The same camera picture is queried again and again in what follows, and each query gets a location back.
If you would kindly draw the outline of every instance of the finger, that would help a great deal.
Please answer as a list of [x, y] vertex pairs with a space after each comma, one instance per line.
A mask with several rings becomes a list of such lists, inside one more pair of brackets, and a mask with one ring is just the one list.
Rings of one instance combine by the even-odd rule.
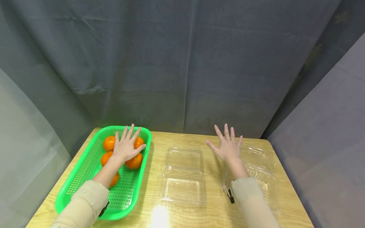
[[215, 133], [217, 133], [217, 136], [219, 138], [219, 141], [222, 141], [223, 140], [223, 135], [222, 133], [220, 132], [219, 128], [217, 125], [214, 125], [214, 129], [215, 129]]
[[216, 151], [217, 151], [218, 148], [215, 145], [213, 145], [213, 143], [211, 141], [206, 140], [205, 143], [209, 146], [210, 149], [212, 149], [212, 151], [214, 153], [216, 153]]
[[136, 138], [138, 137], [140, 132], [141, 132], [141, 127], [139, 127], [138, 130], [134, 133], [132, 141], [136, 141]]
[[115, 133], [115, 141], [119, 142], [119, 132], [118, 131]]
[[127, 129], [128, 129], [128, 126], [126, 126], [126, 127], [124, 128], [124, 130], [123, 130], [122, 137], [121, 137], [121, 139], [120, 139], [121, 141], [126, 139]]
[[147, 146], [146, 144], [142, 144], [137, 149], [135, 149], [135, 151], [138, 151], [138, 153], [140, 153], [144, 148], [146, 148], [146, 146]]
[[228, 124], [224, 124], [224, 136], [226, 137], [226, 140], [229, 140], [229, 131], [228, 131]]
[[243, 139], [243, 136], [240, 136], [239, 140], [236, 143], [236, 145], [238, 145], [239, 147], [241, 147], [242, 139]]
[[129, 132], [127, 134], [126, 139], [130, 139], [131, 138], [132, 133], [133, 133], [133, 130], [134, 130], [134, 124], [132, 124], [131, 127], [129, 128]]
[[235, 142], [234, 129], [231, 127], [231, 141]]

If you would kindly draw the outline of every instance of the orange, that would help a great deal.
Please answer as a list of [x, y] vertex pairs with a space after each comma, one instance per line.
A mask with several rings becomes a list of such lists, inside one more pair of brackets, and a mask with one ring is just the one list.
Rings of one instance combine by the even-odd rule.
[[143, 138], [137, 137], [136, 141], [134, 141], [134, 148], [137, 149], [140, 145], [143, 145], [145, 142]]
[[104, 150], [107, 152], [114, 150], [114, 143], [115, 143], [115, 136], [107, 137], [103, 142]]
[[118, 183], [118, 180], [119, 180], [119, 173], [116, 173], [116, 175], [113, 177], [112, 182], [110, 183], [109, 188], [114, 187], [114, 185], [116, 185], [116, 183]]
[[109, 158], [113, 155], [112, 151], [106, 152], [100, 160], [101, 166], [105, 166], [105, 164], [109, 161]]
[[130, 169], [138, 169], [141, 167], [142, 160], [143, 160], [142, 154], [138, 153], [137, 156], [135, 156], [131, 160], [126, 161], [126, 166]]

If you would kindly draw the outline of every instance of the beige sleeve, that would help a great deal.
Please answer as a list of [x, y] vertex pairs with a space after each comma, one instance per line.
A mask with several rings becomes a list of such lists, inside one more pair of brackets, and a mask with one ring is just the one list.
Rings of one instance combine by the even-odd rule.
[[109, 190], [95, 181], [86, 181], [51, 228], [90, 228], [108, 203]]
[[280, 227], [256, 179], [240, 178], [233, 181], [232, 194], [249, 228]]

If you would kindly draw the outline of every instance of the wooden table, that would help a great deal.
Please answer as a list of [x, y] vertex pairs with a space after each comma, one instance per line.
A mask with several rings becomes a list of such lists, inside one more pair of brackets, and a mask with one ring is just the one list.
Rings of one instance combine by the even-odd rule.
[[[48, 228], [57, 218], [54, 202], [58, 191], [69, 176], [91, 138], [100, 128], [94, 129], [80, 148], [76, 156], [59, 178], [51, 192], [43, 201], [27, 228]], [[165, 132], [152, 132], [152, 143], [148, 155], [145, 175], [138, 202], [133, 211], [118, 221], [98, 220], [93, 227], [245, 227], [245, 221], [221, 190], [223, 164], [206, 146], [209, 139], [218, 145], [218, 137], [206, 135], [189, 135]], [[281, 166], [271, 144], [263, 139], [244, 139], [241, 151], [255, 146], [268, 151], [268, 156], [276, 164], [274, 173], [277, 178], [275, 187], [280, 214], [277, 220], [281, 227], [313, 227], [297, 194]], [[206, 207], [198, 212], [175, 211], [161, 206], [160, 185], [165, 155], [169, 147], [198, 149], [203, 152]]]

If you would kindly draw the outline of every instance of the green plastic basket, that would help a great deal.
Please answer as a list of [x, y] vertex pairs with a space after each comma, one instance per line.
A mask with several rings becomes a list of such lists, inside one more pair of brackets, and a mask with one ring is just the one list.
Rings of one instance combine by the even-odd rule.
[[[55, 207], [58, 214], [70, 202], [71, 196], [78, 188], [85, 181], [92, 179], [101, 169], [100, 159], [105, 153], [103, 149], [104, 139], [114, 135], [116, 131], [119, 131], [120, 137], [123, 130], [124, 126], [109, 126], [102, 128], [95, 134], [57, 195]], [[131, 170], [125, 165], [119, 169], [119, 181], [110, 189], [109, 205], [99, 219], [121, 219], [127, 216], [137, 203], [152, 139], [151, 132], [146, 128], [141, 129], [139, 136], [147, 144], [146, 148], [141, 152], [143, 155], [142, 165], [137, 170]]]

